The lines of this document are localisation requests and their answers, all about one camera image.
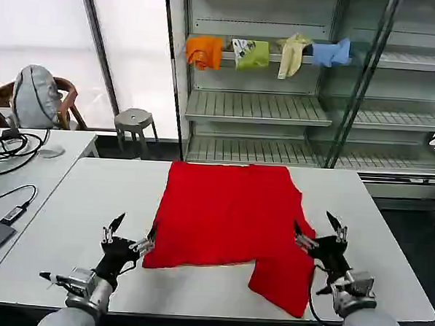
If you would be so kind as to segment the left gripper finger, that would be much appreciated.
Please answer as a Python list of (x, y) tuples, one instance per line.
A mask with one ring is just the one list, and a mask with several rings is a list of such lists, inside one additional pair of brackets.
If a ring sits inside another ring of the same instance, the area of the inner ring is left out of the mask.
[(121, 214), (120, 216), (114, 218), (108, 227), (103, 228), (103, 238), (101, 243), (111, 244), (113, 242), (113, 235), (118, 230), (119, 226), (122, 224), (122, 221), (126, 213)]
[(132, 242), (128, 249), (131, 249), (133, 252), (148, 254), (154, 248), (156, 231), (157, 224), (154, 223), (147, 236), (140, 241)]

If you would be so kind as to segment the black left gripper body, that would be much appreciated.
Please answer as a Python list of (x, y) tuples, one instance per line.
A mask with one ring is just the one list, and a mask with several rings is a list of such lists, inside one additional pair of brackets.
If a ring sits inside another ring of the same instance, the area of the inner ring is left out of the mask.
[(132, 242), (136, 241), (115, 236), (111, 244), (102, 243), (104, 255), (94, 270), (95, 275), (107, 281), (112, 287), (117, 287), (117, 278), (135, 269), (138, 259), (143, 254), (128, 249)]

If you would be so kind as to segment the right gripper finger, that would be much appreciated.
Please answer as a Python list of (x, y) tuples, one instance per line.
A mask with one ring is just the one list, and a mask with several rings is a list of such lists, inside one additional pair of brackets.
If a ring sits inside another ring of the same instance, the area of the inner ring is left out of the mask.
[(310, 250), (314, 250), (318, 248), (318, 243), (313, 239), (308, 238), (301, 230), (297, 221), (294, 222), (294, 230), (295, 235), (294, 239), (297, 245), (303, 249), (304, 252), (309, 252)]
[(331, 224), (331, 227), (333, 228), (333, 230), (337, 234), (336, 235), (337, 241), (340, 243), (346, 243), (347, 236), (348, 236), (348, 227), (342, 226), (340, 221), (338, 220), (338, 218), (335, 217), (334, 215), (332, 215), (329, 211), (326, 213), (326, 215), (327, 215), (327, 218)]

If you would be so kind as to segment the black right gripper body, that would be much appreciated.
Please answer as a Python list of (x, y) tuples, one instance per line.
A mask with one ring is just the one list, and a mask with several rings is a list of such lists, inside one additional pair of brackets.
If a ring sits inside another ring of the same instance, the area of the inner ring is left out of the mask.
[(316, 260), (320, 260), (328, 273), (329, 282), (344, 277), (350, 270), (348, 261), (345, 259), (345, 250), (348, 248), (347, 241), (337, 239), (336, 236), (324, 236), (312, 240), (313, 245), (308, 254)]

